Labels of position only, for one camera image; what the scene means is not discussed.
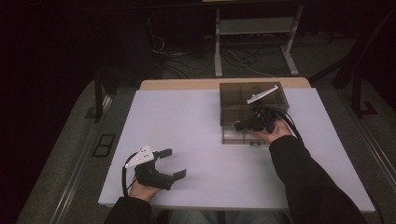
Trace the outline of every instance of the wooden table edge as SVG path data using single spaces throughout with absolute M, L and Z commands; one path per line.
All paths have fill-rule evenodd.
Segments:
M 220 83 L 232 82 L 280 82 L 284 89 L 311 88 L 305 77 L 258 78 L 201 78 L 201 79 L 152 79 L 140 85 L 141 91 L 159 90 L 217 90 Z

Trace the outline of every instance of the black sleeve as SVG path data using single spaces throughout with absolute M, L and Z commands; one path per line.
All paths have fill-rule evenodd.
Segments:
M 357 206 L 294 136 L 276 139 L 270 152 L 295 224 L 366 223 Z
M 121 197 L 108 214 L 105 224 L 149 224 L 151 205 L 137 198 Z

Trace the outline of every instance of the white controller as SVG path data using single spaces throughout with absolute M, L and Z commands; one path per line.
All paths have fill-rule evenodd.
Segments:
M 154 160 L 154 154 L 152 154 L 151 147 L 145 145 L 125 164 L 125 168 L 130 168 L 152 160 Z

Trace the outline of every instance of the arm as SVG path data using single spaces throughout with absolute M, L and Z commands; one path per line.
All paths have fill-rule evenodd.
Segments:
M 105 223 L 136 223 L 149 224 L 151 219 L 151 205 L 149 200 L 160 189 L 146 187 L 136 181 L 132 184 L 129 197 L 120 197 L 108 214 Z
M 276 173 L 285 185 L 295 224 L 366 223 L 356 205 L 341 191 L 282 120 L 273 133 L 254 133 L 270 142 Z

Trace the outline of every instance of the finger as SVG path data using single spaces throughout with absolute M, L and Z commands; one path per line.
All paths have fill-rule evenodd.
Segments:
M 261 138 L 261 139 L 266 139 L 268 138 L 269 133 L 267 132 L 254 132 L 253 136 L 257 137 L 257 138 Z

